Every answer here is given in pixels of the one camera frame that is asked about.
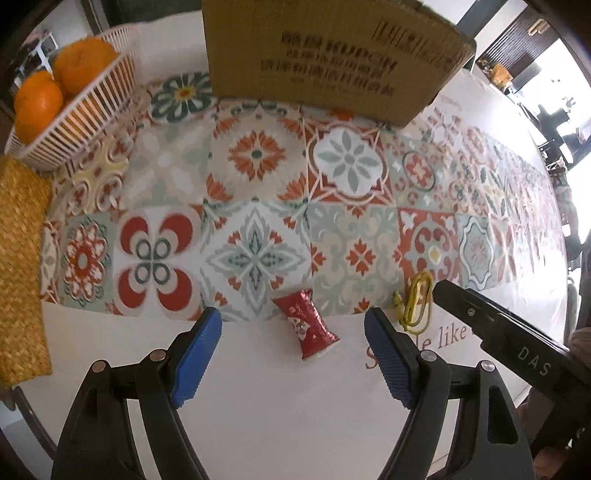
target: red snack package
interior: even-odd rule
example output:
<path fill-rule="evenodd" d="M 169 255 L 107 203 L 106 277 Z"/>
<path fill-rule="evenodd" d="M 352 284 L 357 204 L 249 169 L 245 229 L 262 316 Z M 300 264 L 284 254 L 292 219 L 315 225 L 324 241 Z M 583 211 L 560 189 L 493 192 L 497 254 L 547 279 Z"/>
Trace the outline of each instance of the red snack package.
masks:
<path fill-rule="evenodd" d="M 300 339 L 301 359 L 306 360 L 340 340 L 326 328 L 324 320 L 312 303 L 312 289 L 306 288 L 285 297 L 273 299 L 292 324 Z"/>

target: table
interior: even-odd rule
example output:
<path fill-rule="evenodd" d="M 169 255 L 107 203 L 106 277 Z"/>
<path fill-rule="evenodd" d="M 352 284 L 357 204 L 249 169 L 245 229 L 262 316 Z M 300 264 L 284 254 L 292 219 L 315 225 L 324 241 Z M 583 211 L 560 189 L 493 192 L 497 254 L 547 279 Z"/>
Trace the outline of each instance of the table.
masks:
<path fill-rule="evenodd" d="M 173 28 L 188 39 L 177 50 L 204 51 L 200 25 L 199 14 L 145 24 L 142 41 L 162 50 Z M 377 478 L 406 412 L 360 314 L 425 268 L 561 339 L 556 200 L 526 120 L 493 87 L 462 71 L 400 130 L 338 109 L 218 101 L 204 55 L 142 48 L 149 74 L 170 76 L 146 78 L 73 176 L 54 180 L 41 267 L 54 373 L 22 389 L 55 441 L 94 360 L 139 361 L 204 305 L 226 321 L 179 414 L 211 478 Z M 300 284 L 342 339 L 310 362 L 269 301 Z M 438 307 L 414 340 L 449 362 L 487 358 Z M 499 369 L 523 399 L 527 385 Z M 455 412 L 452 402 L 434 470 Z M 135 402 L 130 415 L 144 472 L 158 478 Z"/>

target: orange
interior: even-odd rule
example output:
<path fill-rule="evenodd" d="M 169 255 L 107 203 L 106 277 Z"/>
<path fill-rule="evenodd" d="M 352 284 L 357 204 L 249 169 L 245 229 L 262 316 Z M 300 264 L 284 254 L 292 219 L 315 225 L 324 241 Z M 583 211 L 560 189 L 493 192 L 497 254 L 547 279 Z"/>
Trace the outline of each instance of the orange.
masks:
<path fill-rule="evenodd" d="M 17 95 L 14 98 L 14 111 L 18 112 L 25 100 L 35 94 L 36 88 L 45 82 L 53 82 L 51 73 L 46 70 L 39 70 L 30 75 L 18 89 Z"/>
<path fill-rule="evenodd" d="M 66 108 L 72 100 L 66 101 Z M 76 139 L 88 139 L 92 137 L 102 122 L 107 120 L 107 116 L 100 108 L 100 102 L 94 97 L 87 98 L 80 102 L 60 124 L 66 132 Z"/>
<path fill-rule="evenodd" d="M 55 82 L 40 82 L 19 102 L 14 129 L 18 138 L 29 145 L 60 113 L 64 97 Z"/>
<path fill-rule="evenodd" d="M 65 47 L 53 64 L 53 74 L 64 93 L 78 95 L 119 54 L 100 38 L 87 37 Z"/>
<path fill-rule="evenodd" d="M 129 88 L 129 80 L 134 77 L 134 70 L 134 60 L 127 56 L 107 75 L 106 83 L 110 91 L 107 95 L 115 102 L 118 102 L 118 98 L 126 97 L 125 91 Z"/>

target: decorative tile pattern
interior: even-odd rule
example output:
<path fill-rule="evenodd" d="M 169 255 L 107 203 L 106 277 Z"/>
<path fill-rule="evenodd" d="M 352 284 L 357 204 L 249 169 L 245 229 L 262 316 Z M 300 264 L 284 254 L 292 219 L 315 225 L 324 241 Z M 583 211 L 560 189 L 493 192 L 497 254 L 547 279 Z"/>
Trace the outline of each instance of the decorative tile pattern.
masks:
<path fill-rule="evenodd" d="M 121 209 L 200 203 L 208 190 L 228 200 L 224 185 L 208 173 L 213 123 L 207 118 L 140 132 L 129 159 Z"/>
<path fill-rule="evenodd" d="M 275 203 L 245 202 L 203 245 L 204 278 L 215 284 L 242 319 L 266 319 L 275 313 L 273 292 L 309 282 L 310 243 L 307 226 L 293 208 L 291 228 Z M 298 226 L 304 230 L 298 235 Z M 214 289 L 206 299 L 208 304 Z"/>
<path fill-rule="evenodd" d="M 491 230 L 495 240 L 497 283 L 516 280 L 514 228 L 506 220 L 491 219 Z"/>
<path fill-rule="evenodd" d="M 341 109 L 153 82 L 53 178 L 41 298 L 191 320 L 269 319 L 313 286 L 323 315 L 388 307 L 422 270 L 477 290 L 561 252 L 545 173 L 451 99 L 406 128 Z"/>
<path fill-rule="evenodd" d="M 396 205 L 452 213 L 450 174 L 437 147 L 385 131 L 381 138 Z"/>
<path fill-rule="evenodd" d="M 127 130 L 97 141 L 80 162 L 66 196 L 68 216 L 118 210 L 134 134 Z"/>
<path fill-rule="evenodd" d="M 301 105 L 300 111 L 303 118 L 316 122 L 342 121 L 362 128 L 376 128 L 378 126 L 376 120 L 356 116 L 351 110 L 344 108 L 332 108 L 327 110 L 309 105 Z"/>
<path fill-rule="evenodd" d="M 389 306 L 392 293 L 403 285 L 402 271 L 392 260 L 400 241 L 396 208 L 320 202 L 310 204 L 308 217 L 314 303 L 320 313 Z"/>
<path fill-rule="evenodd" d="M 456 215 L 462 287 L 484 290 L 498 283 L 496 249 L 488 218 Z"/>
<path fill-rule="evenodd" d="M 195 320 L 202 312 L 199 286 L 201 219 L 190 206 L 125 212 L 113 259 L 113 313 L 137 317 L 161 312 Z"/>
<path fill-rule="evenodd" d="M 393 205 L 389 166 L 377 129 L 304 121 L 311 202 Z"/>
<path fill-rule="evenodd" d="M 425 210 L 398 209 L 400 245 L 394 260 L 404 271 L 408 288 L 414 276 L 429 270 L 436 281 L 459 281 L 459 244 L 453 215 Z"/>
<path fill-rule="evenodd" d="M 63 222 L 54 220 L 43 224 L 41 245 L 41 299 L 50 303 L 61 303 L 57 294 L 58 266 L 60 264 L 60 240 Z"/>
<path fill-rule="evenodd" d="M 207 72 L 183 73 L 166 80 L 154 93 L 150 115 L 156 122 L 200 118 L 216 98 Z"/>
<path fill-rule="evenodd" d="M 61 240 L 59 295 L 64 305 L 104 312 L 112 292 L 115 226 L 108 213 L 68 220 Z"/>
<path fill-rule="evenodd" d="M 234 200 L 307 196 L 298 110 L 284 103 L 225 100 L 213 119 L 209 171 Z"/>
<path fill-rule="evenodd" d="M 490 205 L 480 185 L 478 169 L 463 151 L 450 157 L 449 197 L 454 202 L 454 211 L 476 216 L 488 216 Z"/>

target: cardboard box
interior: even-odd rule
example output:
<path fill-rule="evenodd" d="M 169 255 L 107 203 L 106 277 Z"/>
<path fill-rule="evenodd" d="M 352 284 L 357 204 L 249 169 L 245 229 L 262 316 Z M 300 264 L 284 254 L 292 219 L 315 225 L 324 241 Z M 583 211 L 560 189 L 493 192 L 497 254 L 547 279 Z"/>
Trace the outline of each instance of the cardboard box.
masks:
<path fill-rule="evenodd" d="M 403 127 L 474 55 L 414 0 L 203 0 L 213 93 L 343 108 Z"/>

